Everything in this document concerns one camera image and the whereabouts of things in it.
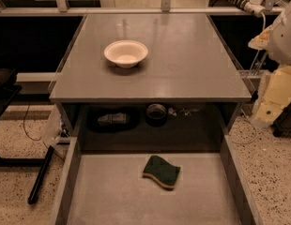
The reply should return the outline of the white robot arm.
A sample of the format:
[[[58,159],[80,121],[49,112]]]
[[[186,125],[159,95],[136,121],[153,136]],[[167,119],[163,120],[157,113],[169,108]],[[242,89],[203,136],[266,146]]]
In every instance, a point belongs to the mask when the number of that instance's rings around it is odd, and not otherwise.
[[[252,49],[266,50],[279,64],[254,105],[252,121],[259,127],[271,125],[291,103],[291,1],[273,24],[248,43]]]

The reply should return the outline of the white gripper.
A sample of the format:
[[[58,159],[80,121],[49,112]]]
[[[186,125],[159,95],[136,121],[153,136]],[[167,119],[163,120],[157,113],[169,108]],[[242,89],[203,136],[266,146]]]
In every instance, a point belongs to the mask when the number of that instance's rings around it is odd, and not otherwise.
[[[268,75],[268,85],[256,100],[251,122],[265,128],[272,125],[291,103],[291,66],[279,66]]]

